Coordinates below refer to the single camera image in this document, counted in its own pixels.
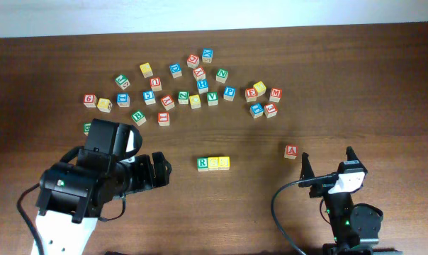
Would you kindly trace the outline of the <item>yellow S block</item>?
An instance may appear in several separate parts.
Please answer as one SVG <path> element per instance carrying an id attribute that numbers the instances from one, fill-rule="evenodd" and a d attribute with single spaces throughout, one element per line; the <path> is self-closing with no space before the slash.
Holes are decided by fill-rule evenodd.
<path id="1" fill-rule="evenodd" d="M 219 169 L 220 160 L 218 157 L 208 157 L 208 170 L 216 171 Z"/>
<path id="2" fill-rule="evenodd" d="M 218 157 L 219 159 L 219 170 L 230 169 L 230 158 L 229 157 Z"/>

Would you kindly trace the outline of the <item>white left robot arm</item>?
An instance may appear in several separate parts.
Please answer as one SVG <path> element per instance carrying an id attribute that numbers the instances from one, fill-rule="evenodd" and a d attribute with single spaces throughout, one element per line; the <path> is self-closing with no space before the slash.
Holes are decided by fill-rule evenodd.
<path id="1" fill-rule="evenodd" d="M 33 254 L 82 254 L 106 203 L 169 184 L 171 164 L 162 152 L 117 161 L 60 161 L 41 176 Z"/>

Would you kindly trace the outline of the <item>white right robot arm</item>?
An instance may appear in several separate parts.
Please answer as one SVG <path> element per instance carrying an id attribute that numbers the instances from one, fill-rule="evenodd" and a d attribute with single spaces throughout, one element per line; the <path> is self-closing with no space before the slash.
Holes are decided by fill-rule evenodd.
<path id="1" fill-rule="evenodd" d="M 368 170 L 352 147 L 347 147 L 346 156 L 336 172 L 315 176 L 309 154 L 302 153 L 298 186 L 309 187 L 309 196 L 325 203 L 334 243 L 323 245 L 324 254 L 372 254 L 379 243 L 383 212 L 369 204 L 353 203 L 351 195 L 363 187 Z"/>

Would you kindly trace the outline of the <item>green R block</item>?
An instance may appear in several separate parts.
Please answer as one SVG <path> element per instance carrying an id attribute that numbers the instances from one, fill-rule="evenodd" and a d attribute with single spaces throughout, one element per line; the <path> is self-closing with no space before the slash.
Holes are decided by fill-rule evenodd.
<path id="1" fill-rule="evenodd" d="M 197 158 L 196 164 L 197 164 L 197 170 L 198 171 L 208 171 L 209 170 L 208 158 L 207 157 Z"/>

